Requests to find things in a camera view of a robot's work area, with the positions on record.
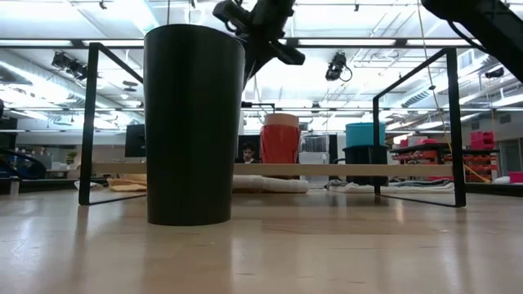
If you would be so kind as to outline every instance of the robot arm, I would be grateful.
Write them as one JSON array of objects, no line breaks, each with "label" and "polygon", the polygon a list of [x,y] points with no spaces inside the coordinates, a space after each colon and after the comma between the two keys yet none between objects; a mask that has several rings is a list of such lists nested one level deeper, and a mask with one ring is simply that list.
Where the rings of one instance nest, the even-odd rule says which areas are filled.
[{"label": "robot arm", "polygon": [[285,23],[294,13],[294,0],[259,0],[252,11],[246,11],[241,4],[240,0],[219,2],[212,14],[223,21],[244,46],[244,87],[263,65],[275,57],[287,65],[303,65],[303,53],[278,41],[285,35]]},{"label": "robot arm", "polygon": [[422,4],[450,25],[458,22],[464,26],[481,42],[481,49],[486,49],[523,81],[523,21],[501,1],[422,0]]},{"label": "robot arm", "polygon": [[[244,85],[274,57],[287,65],[303,64],[305,56],[301,52],[278,41],[284,36],[285,22],[293,15],[294,1],[259,0],[252,11],[243,9],[241,0],[225,0],[215,6],[214,16],[244,45]],[[463,25],[481,42],[481,50],[498,58],[523,81],[523,21],[501,1],[422,0],[422,4],[434,15],[447,20],[458,34],[453,22]]]}]

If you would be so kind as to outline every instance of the white fabric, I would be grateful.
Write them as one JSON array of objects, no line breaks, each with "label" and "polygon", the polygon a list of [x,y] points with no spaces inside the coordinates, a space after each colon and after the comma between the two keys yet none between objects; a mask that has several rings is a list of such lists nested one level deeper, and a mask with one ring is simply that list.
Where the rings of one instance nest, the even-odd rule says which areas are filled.
[{"label": "white fabric", "polygon": [[510,184],[510,176],[502,176],[493,180],[495,184]]},{"label": "white fabric", "polygon": [[263,189],[275,193],[306,193],[306,180],[281,180],[263,176],[233,176],[233,189]]},{"label": "white fabric", "polygon": [[[371,185],[358,185],[349,183],[343,187],[331,186],[329,191],[339,193],[374,193],[374,187]],[[454,183],[448,183],[444,186],[437,187],[382,187],[382,194],[438,194],[438,193],[452,193],[454,191]]]}]

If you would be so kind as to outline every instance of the black trash can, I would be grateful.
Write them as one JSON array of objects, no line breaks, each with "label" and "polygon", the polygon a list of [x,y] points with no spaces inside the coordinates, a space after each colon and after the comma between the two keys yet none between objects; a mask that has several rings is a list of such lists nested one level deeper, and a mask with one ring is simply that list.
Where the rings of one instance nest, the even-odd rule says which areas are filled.
[{"label": "black trash can", "polygon": [[230,219],[245,53],[230,35],[172,24],[145,36],[147,219]]},{"label": "black trash can", "polygon": [[[352,146],[343,149],[345,158],[334,160],[333,163],[345,161],[345,164],[387,164],[386,146],[375,147],[373,145]],[[387,185],[386,176],[347,176],[346,180],[358,185],[374,185],[374,179],[379,185]]]}]

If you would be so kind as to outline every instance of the computer monitor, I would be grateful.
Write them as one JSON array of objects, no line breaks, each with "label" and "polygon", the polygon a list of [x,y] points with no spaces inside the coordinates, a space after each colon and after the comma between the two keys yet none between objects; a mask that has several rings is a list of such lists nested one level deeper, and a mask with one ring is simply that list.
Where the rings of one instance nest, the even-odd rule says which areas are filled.
[{"label": "computer monitor", "polygon": [[145,125],[127,126],[125,157],[145,157]]}]

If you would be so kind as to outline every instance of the blue object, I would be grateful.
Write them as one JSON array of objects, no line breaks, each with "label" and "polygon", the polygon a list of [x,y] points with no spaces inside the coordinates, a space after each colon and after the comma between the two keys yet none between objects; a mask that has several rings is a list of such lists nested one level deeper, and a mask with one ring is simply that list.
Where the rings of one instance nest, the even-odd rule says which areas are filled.
[{"label": "blue object", "polygon": [[[345,125],[346,147],[374,145],[373,134],[371,122],[349,123]],[[385,123],[379,124],[379,144],[385,145]]]}]

